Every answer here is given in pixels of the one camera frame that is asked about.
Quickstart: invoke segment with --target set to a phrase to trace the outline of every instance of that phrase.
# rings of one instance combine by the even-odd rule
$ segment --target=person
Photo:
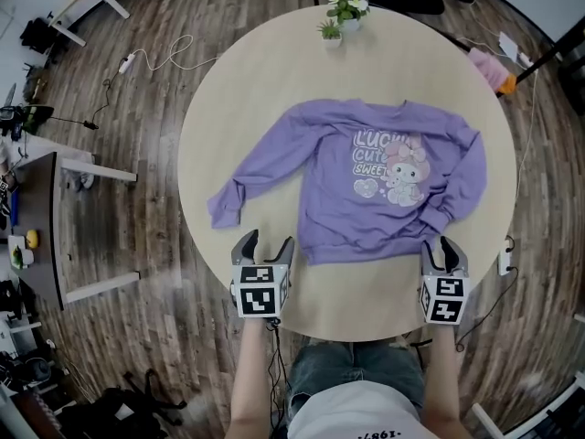
[[[304,347],[291,369],[291,439],[466,439],[459,418],[452,326],[432,326],[426,382],[407,348],[387,341]],[[226,439],[268,439],[271,401],[266,321],[244,321]],[[287,437],[277,431],[273,436]]]

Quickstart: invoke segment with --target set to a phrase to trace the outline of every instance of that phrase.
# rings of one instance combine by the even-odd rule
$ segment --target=person's left arm
[[[264,439],[270,434],[266,333],[266,320],[245,319],[226,439]]]

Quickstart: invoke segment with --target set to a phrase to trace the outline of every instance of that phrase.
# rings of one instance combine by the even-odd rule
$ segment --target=white t-shirt
[[[321,391],[292,418],[290,439],[437,439],[387,385],[358,380]]]

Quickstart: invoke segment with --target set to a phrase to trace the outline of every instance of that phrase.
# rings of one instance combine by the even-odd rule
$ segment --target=potted plant
[[[333,19],[328,19],[321,23],[318,29],[321,32],[321,38],[326,48],[338,48],[341,45],[341,30]]]
[[[337,24],[345,32],[357,31],[359,20],[369,13],[367,0],[328,0],[335,8],[327,11],[327,16],[336,17]]]

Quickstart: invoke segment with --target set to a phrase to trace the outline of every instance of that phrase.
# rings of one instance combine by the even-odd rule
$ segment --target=blue jeans
[[[291,371],[287,394],[287,423],[316,393],[356,380],[388,385],[422,409],[424,379],[417,359],[405,348],[387,341],[324,342],[304,347]]]

